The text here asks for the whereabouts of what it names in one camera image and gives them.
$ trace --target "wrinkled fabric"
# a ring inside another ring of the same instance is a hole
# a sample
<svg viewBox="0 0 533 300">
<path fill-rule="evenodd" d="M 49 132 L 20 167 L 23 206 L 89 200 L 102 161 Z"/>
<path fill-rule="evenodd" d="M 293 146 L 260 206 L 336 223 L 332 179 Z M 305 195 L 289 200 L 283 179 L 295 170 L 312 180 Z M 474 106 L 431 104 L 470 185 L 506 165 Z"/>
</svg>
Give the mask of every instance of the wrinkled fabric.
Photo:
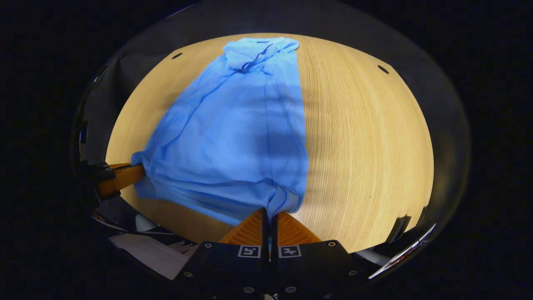
<svg viewBox="0 0 533 300">
<path fill-rule="evenodd" d="M 233 226 L 263 207 L 269 219 L 296 212 L 309 164 L 298 47 L 283 37 L 229 42 L 132 155 L 146 171 L 139 197 Z"/>
</svg>

